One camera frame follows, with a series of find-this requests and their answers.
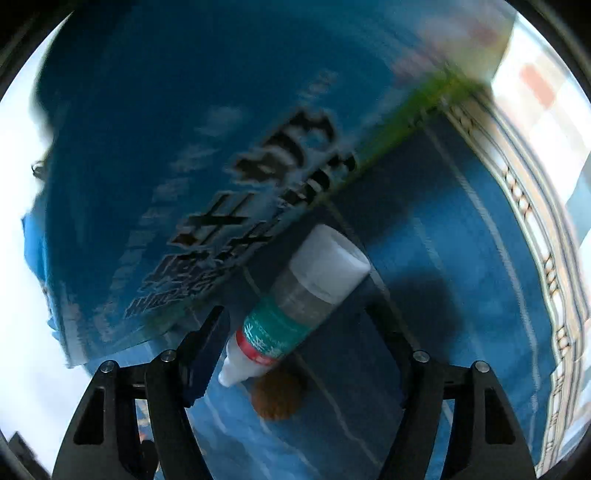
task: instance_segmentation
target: green label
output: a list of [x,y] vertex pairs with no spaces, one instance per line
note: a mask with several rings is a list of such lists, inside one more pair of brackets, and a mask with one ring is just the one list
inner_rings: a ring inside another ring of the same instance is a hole
[[290,353],[310,333],[283,313],[275,301],[264,297],[244,320],[244,337],[258,352],[271,358]]

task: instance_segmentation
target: red band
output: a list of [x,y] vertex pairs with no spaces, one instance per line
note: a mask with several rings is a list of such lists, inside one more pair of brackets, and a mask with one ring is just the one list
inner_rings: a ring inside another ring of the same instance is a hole
[[276,358],[263,355],[256,348],[254,348],[250,343],[248,343],[248,340],[246,339],[246,337],[244,336],[244,333],[242,332],[242,328],[240,328],[240,329],[238,329],[238,331],[236,331],[236,343],[238,344],[238,347],[240,348],[240,350],[242,350],[242,353],[244,353],[244,355],[246,355],[250,360],[252,360],[253,362],[256,362],[257,364],[274,365],[278,362],[278,360]]

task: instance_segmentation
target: brown round object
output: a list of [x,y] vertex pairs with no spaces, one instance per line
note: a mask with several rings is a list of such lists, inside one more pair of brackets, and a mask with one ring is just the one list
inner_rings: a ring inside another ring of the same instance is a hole
[[300,408],[303,395],[300,379],[279,367],[255,381],[251,403],[264,420],[286,420]]

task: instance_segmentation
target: plastic bottle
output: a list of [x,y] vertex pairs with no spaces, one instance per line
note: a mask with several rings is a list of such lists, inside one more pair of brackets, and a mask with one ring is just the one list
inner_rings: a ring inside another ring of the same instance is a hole
[[229,387],[259,377],[302,342],[365,278],[369,260],[341,233],[316,225],[226,345]]

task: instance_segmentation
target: metal screw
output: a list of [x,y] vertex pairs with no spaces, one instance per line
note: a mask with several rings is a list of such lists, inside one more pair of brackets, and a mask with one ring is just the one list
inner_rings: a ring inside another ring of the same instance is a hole
[[413,353],[413,358],[422,364],[426,364],[431,357],[429,356],[429,354],[427,352],[423,352],[422,350],[417,350],[416,352]]
[[485,374],[485,373],[491,371],[491,366],[489,364],[487,364],[486,362],[483,362],[482,360],[478,360],[476,363],[474,363],[474,367],[476,367],[476,369],[481,374]]
[[100,371],[104,374],[112,372],[115,368],[115,362],[113,360],[107,360],[106,362],[102,362],[100,365]]
[[162,352],[160,354],[160,359],[166,363],[173,362],[176,357],[177,357],[176,350],[165,350],[164,352]]

